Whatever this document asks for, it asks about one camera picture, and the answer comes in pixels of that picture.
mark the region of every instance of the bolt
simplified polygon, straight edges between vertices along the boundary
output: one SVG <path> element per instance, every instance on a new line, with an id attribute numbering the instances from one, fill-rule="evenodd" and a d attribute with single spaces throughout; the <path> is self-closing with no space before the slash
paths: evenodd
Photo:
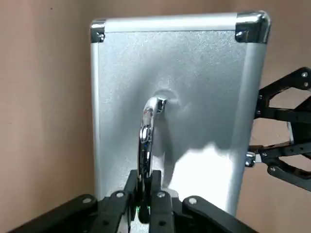
<path id="1" fill-rule="evenodd" d="M 236 38 L 236 40 L 238 42 L 242 42 L 243 41 L 243 38 L 244 38 L 243 34 L 244 34 L 244 32 L 238 32 L 238 33 L 235 34 L 235 38 Z"/>
<path id="2" fill-rule="evenodd" d="M 195 198 L 189 198 L 190 204 L 196 204 L 196 199 Z"/>
<path id="3" fill-rule="evenodd" d="M 122 192 L 119 192 L 119 193 L 116 194 L 116 196 L 117 196 L 117 198 L 121 198 L 121 197 L 124 196 L 124 194 Z"/>
<path id="4" fill-rule="evenodd" d="M 104 41 L 105 35 L 103 33 L 96 32 L 96 35 L 100 38 L 100 41 Z"/>
<path id="5" fill-rule="evenodd" d="M 91 201 L 92 201 L 91 198 L 84 198 L 84 199 L 82 200 L 82 203 L 83 203 L 83 204 L 88 204 L 88 203 L 90 203 Z"/>
<path id="6" fill-rule="evenodd" d="M 157 197 L 158 198 L 163 198 L 163 197 L 165 197 L 165 193 L 164 192 L 158 192 L 157 193 Z"/>

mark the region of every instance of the aluminum case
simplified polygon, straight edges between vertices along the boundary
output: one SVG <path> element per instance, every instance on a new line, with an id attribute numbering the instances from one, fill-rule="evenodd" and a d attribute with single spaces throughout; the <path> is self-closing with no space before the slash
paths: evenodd
<path id="1" fill-rule="evenodd" d="M 116 18 L 91 24 L 96 195 L 137 168 L 146 101 L 168 98 L 154 169 L 180 199 L 235 215 L 270 29 L 265 12 Z"/>

